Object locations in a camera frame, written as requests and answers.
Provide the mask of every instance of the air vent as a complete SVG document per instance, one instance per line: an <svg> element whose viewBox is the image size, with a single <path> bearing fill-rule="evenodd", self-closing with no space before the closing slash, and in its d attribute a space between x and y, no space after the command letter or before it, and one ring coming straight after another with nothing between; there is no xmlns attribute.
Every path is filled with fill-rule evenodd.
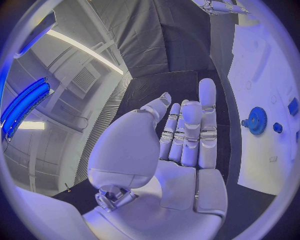
<svg viewBox="0 0 300 240"><path fill-rule="evenodd" d="M99 77L100 74L96 69L88 64L73 78L72 82L87 93Z"/></svg>

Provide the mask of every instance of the fluorescent light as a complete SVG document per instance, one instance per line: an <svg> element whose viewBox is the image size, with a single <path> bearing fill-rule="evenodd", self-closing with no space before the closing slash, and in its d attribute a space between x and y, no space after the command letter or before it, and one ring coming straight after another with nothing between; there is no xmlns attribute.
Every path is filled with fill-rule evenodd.
<svg viewBox="0 0 300 240"><path fill-rule="evenodd" d="M57 31L53 31L53 30L49 30L47 32L47 34L56 37L60 40L63 40L71 45L73 45L74 47L86 52L87 54L93 56L95 59L98 59L100 62L106 64L107 66L109 66L110 68L112 68L113 70L117 71L119 74L123 75L123 71L118 68L117 66L113 65L110 61L106 60L104 57L100 56L98 53L94 52L93 50L89 49L88 47L82 45L81 43L79 43L78 41L75 41L72 38L69 38L68 36L65 36Z"/></svg>
<svg viewBox="0 0 300 240"><path fill-rule="evenodd" d="M18 129L39 129L45 130L45 123L42 121L23 121Z"/></svg>

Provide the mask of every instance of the blue gear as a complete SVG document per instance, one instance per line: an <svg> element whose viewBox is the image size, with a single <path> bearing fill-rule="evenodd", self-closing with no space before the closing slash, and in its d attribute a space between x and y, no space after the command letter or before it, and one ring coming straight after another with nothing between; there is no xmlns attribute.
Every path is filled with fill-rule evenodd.
<svg viewBox="0 0 300 240"><path fill-rule="evenodd" d="M256 106L249 114L249 118L242 121L242 125L245 128L249 128L253 135L262 134L267 127L268 117L266 111Z"/></svg>

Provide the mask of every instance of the ceiling light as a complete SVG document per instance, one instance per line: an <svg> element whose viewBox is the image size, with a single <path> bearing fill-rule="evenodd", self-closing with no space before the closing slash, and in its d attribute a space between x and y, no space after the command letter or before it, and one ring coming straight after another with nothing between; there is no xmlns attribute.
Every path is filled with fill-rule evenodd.
<svg viewBox="0 0 300 240"><path fill-rule="evenodd" d="M39 129L45 130L45 123L42 121L23 121L18 129Z"/></svg>
<svg viewBox="0 0 300 240"><path fill-rule="evenodd" d="M117 66L113 65L110 61L106 60L104 57L100 56L98 53L94 52L93 50L91 50L90 48L82 45L81 43L79 43L78 41L75 41L74 39L65 36L57 31L53 31L53 30L49 30L47 32L48 35L51 35L53 37L56 37L60 40L63 40L71 45L73 45L74 47L86 52L87 54L93 56L95 59L98 59L100 62L106 64L107 66L109 66L110 68L112 68L113 70L117 71L119 74L123 75L123 71L118 68Z"/></svg>

